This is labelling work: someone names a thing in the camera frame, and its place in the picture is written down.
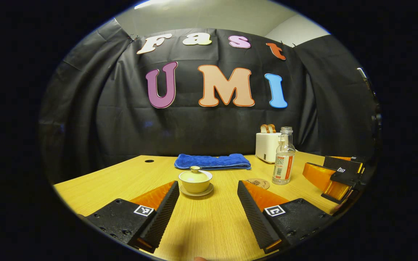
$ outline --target wooden table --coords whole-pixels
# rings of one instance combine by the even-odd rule
[[[269,191],[288,200],[304,198],[326,213],[337,206],[321,197],[321,191],[306,180],[302,171],[306,162],[322,165],[324,157],[297,152],[287,185],[274,185],[273,164],[254,155],[245,156],[252,170],[212,170],[214,191],[202,197],[180,192],[174,212],[153,256],[165,260],[193,261],[195,256],[208,260],[253,260],[265,256],[237,195],[239,180],[262,178]],[[131,200],[172,180],[184,170],[174,167],[176,157],[139,156],[106,169],[55,185],[66,203],[78,214],[90,215],[116,198]]]

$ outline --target saucer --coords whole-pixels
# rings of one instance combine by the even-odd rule
[[[212,190],[214,190],[214,185],[212,185],[212,183],[209,183],[209,187],[200,193],[192,193],[192,192],[188,192],[184,187],[183,184],[179,186],[180,191],[185,194],[185,195],[189,195],[189,196],[204,196],[207,195],[209,193],[212,192]]]

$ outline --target ceiling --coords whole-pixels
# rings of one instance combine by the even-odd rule
[[[269,0],[168,0],[115,18],[129,34],[146,36],[184,28],[229,29],[266,36],[297,12]]]

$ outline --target cork coaster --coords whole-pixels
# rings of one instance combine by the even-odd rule
[[[256,185],[256,186],[258,186],[260,188],[263,188],[263,189],[270,188],[270,183],[267,180],[265,180],[265,179],[261,179],[261,178],[250,178],[250,179],[247,179],[246,181],[249,182],[249,183],[251,183],[251,184],[253,184],[253,185]]]

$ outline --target white wall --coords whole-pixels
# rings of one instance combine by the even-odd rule
[[[297,14],[286,19],[283,23],[274,28],[265,37],[275,41],[282,41],[285,45],[293,47],[307,42],[314,38],[330,34],[320,25],[308,18]]]

